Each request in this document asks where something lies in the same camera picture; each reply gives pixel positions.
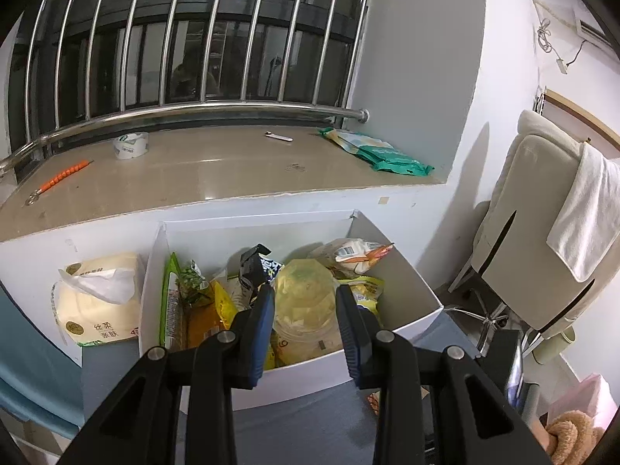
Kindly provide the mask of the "black yellow chips bag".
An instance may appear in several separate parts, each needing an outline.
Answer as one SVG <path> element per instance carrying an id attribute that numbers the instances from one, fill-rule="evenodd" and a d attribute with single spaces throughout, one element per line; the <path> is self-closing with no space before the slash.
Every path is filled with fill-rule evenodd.
<path id="1" fill-rule="evenodd" d="M 239 284 L 242 289 L 242 303 L 245 308 L 257 297 L 261 286 L 273 283 L 283 264 L 270 258 L 271 251 L 257 244 L 241 255 L 239 259 Z"/>

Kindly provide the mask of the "clear plastic jar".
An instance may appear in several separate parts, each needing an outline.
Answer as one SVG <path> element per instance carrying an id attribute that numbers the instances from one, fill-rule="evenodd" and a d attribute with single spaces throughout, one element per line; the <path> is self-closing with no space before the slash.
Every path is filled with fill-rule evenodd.
<path id="1" fill-rule="evenodd" d="M 341 349 L 335 309 L 338 285 L 327 268 L 315 259 L 293 259 L 273 284 L 273 330 L 281 363 L 301 363 Z"/>

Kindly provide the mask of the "white red chips bag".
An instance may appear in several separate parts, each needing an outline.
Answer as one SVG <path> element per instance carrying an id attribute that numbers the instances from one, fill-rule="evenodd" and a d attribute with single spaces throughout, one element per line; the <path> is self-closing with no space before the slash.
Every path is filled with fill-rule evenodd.
<path id="1" fill-rule="evenodd" d="M 394 248 L 361 238 L 339 238 L 312 250 L 308 257 L 317 260 L 335 276 L 352 278 L 366 274 Z"/>

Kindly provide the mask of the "white office chair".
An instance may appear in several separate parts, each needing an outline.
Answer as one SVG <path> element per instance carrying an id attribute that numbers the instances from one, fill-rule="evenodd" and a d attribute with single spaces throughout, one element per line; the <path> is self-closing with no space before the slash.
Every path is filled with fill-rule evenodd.
<path id="1" fill-rule="evenodd" d="M 496 295 L 495 310 L 477 317 L 481 335 L 515 315 L 527 327 L 526 354 L 570 327 L 619 271 L 619 237 L 583 282 L 546 244 L 574 182 L 582 144 L 542 115 L 521 112 L 472 255 L 450 285 Z"/>

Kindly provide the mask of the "green seaweed snack pack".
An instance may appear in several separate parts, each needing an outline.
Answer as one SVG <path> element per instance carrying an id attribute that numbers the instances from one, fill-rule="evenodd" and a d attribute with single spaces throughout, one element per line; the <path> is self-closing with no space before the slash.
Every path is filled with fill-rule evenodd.
<path id="1" fill-rule="evenodd" d="M 186 319 L 181 293 L 181 267 L 172 252 L 166 262 L 162 285 L 160 331 L 158 341 L 168 351 L 186 348 Z"/>

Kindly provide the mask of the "green garlic flavour snack bag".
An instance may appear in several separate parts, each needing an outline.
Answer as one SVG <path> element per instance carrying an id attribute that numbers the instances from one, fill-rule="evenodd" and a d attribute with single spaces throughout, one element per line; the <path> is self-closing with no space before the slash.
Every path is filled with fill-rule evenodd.
<path id="1" fill-rule="evenodd" d="M 199 308 L 211 305 L 214 295 L 198 264 L 191 260 L 180 272 L 180 294 L 187 308 Z"/>

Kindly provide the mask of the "tissue paper pack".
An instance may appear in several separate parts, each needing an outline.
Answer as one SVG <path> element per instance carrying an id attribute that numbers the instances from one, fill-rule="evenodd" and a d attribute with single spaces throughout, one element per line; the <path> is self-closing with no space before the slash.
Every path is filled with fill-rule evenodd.
<path id="1" fill-rule="evenodd" d="M 83 260 L 58 273 L 52 310 L 61 334 L 81 348 L 138 336 L 144 278 L 139 255 Z"/>

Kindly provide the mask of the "blue curtain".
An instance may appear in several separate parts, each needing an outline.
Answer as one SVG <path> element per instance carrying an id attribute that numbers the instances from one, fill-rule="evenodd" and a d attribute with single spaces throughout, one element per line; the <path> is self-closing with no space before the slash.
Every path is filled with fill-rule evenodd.
<path id="1" fill-rule="evenodd" d="M 84 424 L 81 369 L 1 292 L 1 407 L 64 438 Z"/>

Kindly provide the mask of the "white storage box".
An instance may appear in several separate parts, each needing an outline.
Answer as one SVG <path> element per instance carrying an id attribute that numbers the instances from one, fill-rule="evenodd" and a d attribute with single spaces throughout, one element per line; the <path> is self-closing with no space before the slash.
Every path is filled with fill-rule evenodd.
<path id="1" fill-rule="evenodd" d="M 276 277 L 276 357 L 283 364 L 264 373 L 252 391 L 232 394 L 234 409 L 289 401 L 348 381 L 335 315 L 336 280 L 310 253 L 331 241 L 360 238 L 385 246 L 388 237 L 363 213 L 333 211 L 221 217 L 164 222 L 146 267 L 139 327 L 140 351 L 160 343 L 164 271 L 170 254 L 194 260 L 205 276 L 238 274 L 241 256 L 256 245 L 284 264 Z"/>

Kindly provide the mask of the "white towel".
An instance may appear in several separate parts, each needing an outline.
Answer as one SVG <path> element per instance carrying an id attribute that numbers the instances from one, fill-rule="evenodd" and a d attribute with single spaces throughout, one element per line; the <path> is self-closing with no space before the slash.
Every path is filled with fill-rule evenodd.
<path id="1" fill-rule="evenodd" d="M 619 165 L 589 143 L 546 244 L 578 282 L 592 276 L 619 236 Z"/>

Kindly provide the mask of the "green wet wipes pack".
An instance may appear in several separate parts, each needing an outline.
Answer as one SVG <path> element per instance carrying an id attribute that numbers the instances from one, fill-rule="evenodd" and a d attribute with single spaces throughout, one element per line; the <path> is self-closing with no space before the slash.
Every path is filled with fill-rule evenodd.
<path id="1" fill-rule="evenodd" d="M 348 154 L 361 158 L 375 171 L 391 172 L 399 175 L 428 176 L 434 170 L 409 157 L 390 143 L 382 139 L 372 138 L 367 134 L 351 132 L 343 129 L 319 129 L 319 135 L 338 145 Z"/>

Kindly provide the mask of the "orange beaded tool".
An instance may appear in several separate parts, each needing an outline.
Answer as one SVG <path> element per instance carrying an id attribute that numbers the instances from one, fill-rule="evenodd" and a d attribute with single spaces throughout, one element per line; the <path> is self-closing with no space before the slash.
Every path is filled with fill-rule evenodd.
<path id="1" fill-rule="evenodd" d="M 26 200 L 25 204 L 27 206 L 34 204 L 42 194 L 47 192 L 49 189 L 52 189 L 60 182 L 64 181 L 64 179 L 67 179 L 68 176 L 78 173 L 82 169 L 88 167 L 90 164 L 93 164 L 93 161 L 82 161 L 78 164 L 75 164 L 74 166 L 64 169 L 63 171 L 55 175 L 52 179 L 45 182 L 39 188 L 34 190 L 34 192 Z"/>

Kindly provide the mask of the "white tape roll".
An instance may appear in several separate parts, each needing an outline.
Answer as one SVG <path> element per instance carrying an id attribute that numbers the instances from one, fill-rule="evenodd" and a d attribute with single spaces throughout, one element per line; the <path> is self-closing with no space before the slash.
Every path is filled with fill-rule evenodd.
<path id="1" fill-rule="evenodd" d="M 115 157 L 120 161 L 133 160 L 146 154 L 149 149 L 147 132 L 131 132 L 123 134 L 112 141 Z"/>

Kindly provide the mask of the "small white lighter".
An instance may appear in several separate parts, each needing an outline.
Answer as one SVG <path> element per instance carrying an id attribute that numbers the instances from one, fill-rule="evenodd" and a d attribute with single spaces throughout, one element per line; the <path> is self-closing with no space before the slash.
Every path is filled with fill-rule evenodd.
<path id="1" fill-rule="evenodd" d="M 277 141 L 281 141 L 281 142 L 286 142 L 286 143 L 292 143 L 294 141 L 293 138 L 291 138 L 291 136 L 283 136 L 282 134 L 277 134 L 277 133 L 273 133 L 271 131 L 266 131 L 264 136 L 268 139 L 275 139 Z"/>

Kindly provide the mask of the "steel window guard rail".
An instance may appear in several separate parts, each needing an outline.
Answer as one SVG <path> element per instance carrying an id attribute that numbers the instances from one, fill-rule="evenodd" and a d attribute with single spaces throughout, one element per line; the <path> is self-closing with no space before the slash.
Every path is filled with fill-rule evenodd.
<path id="1" fill-rule="evenodd" d="M 367 121 L 369 0 L 1 0 L 1 170 L 186 120 Z"/>

